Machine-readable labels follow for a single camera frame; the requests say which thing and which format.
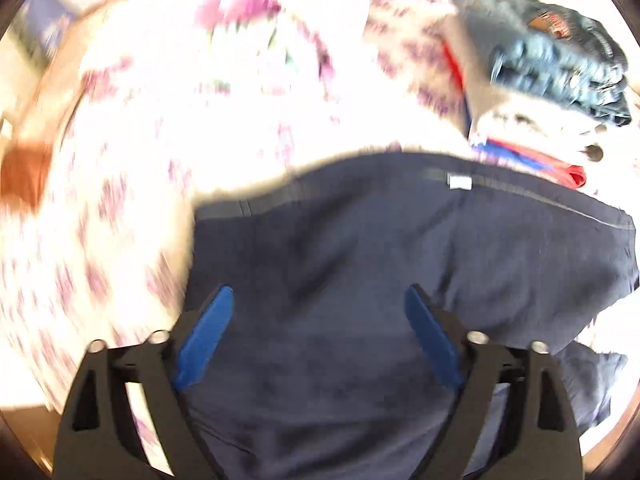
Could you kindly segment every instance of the white label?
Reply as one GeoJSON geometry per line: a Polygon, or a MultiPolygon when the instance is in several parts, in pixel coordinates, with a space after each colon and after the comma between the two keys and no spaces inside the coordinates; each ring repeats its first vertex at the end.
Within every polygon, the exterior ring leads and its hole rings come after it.
{"type": "Polygon", "coordinates": [[[447,176],[449,189],[465,189],[469,191],[473,186],[473,180],[468,175],[452,175],[447,176]]]}

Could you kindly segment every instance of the blue clip pad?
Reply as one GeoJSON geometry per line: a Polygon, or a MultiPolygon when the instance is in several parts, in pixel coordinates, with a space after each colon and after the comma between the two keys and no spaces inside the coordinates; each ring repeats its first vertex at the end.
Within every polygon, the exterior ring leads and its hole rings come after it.
{"type": "Polygon", "coordinates": [[[464,382],[460,373],[460,354],[413,285],[404,294],[404,314],[438,381],[447,388],[457,390],[464,382]]]}
{"type": "Polygon", "coordinates": [[[231,321],[233,310],[234,292],[230,287],[224,286],[200,316],[178,354],[174,377],[174,388],[178,392],[181,393],[202,380],[207,363],[213,357],[220,338],[231,321]]]}

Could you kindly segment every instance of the dark fabric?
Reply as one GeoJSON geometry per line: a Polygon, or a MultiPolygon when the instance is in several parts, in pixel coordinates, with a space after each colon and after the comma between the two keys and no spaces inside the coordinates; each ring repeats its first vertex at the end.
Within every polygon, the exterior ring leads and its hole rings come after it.
{"type": "Polygon", "coordinates": [[[574,407],[578,432],[583,434],[610,415],[611,388],[628,359],[615,353],[596,354],[575,341],[558,352],[556,359],[574,407]]]}
{"type": "MultiPolygon", "coordinates": [[[[620,354],[596,354],[587,346],[571,341],[556,354],[562,382],[574,409],[578,434],[597,426],[610,414],[610,393],[627,357],[620,354]]],[[[507,406],[509,389],[496,386],[484,428],[466,472],[485,466],[507,406]]]]}
{"type": "Polygon", "coordinates": [[[638,279],[623,212],[442,155],[363,156],[212,203],[194,236],[185,308],[218,283],[236,294],[186,395],[231,480],[409,478],[452,401],[404,317],[411,283],[470,330],[558,351],[638,279]]]}
{"type": "Polygon", "coordinates": [[[628,61],[600,22],[539,0],[453,2],[492,82],[604,123],[631,122],[628,61]]]}

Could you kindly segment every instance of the leather patch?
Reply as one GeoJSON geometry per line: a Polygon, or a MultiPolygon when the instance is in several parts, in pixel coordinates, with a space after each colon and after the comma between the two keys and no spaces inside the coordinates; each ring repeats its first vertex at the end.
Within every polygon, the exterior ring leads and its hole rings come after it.
{"type": "Polygon", "coordinates": [[[14,145],[2,159],[0,166],[0,198],[9,197],[36,211],[44,193],[51,166],[51,147],[46,144],[34,146],[14,145]]]}
{"type": "Polygon", "coordinates": [[[553,35],[557,40],[568,40],[571,31],[562,16],[554,12],[545,12],[529,22],[529,27],[553,35]]]}

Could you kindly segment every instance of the red fabric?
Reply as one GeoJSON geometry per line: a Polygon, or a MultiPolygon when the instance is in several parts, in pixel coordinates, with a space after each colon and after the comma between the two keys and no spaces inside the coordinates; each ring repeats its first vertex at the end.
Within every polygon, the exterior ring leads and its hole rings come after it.
{"type": "Polygon", "coordinates": [[[533,160],[536,160],[546,166],[553,168],[552,170],[541,171],[540,173],[550,176],[558,184],[570,187],[571,189],[579,189],[587,183],[587,175],[584,172],[582,166],[574,166],[564,160],[559,160],[546,153],[537,152],[525,146],[519,144],[513,144],[511,142],[505,142],[504,140],[491,139],[491,142],[498,144],[512,152],[519,153],[524,156],[528,156],[533,160]]]}
{"type": "Polygon", "coordinates": [[[456,57],[453,55],[449,45],[446,41],[442,42],[442,52],[444,54],[445,59],[447,60],[447,64],[451,69],[451,75],[453,76],[453,80],[456,82],[458,89],[461,92],[465,91],[464,81],[462,79],[462,70],[460,70],[460,65],[456,60],[456,57]]]}

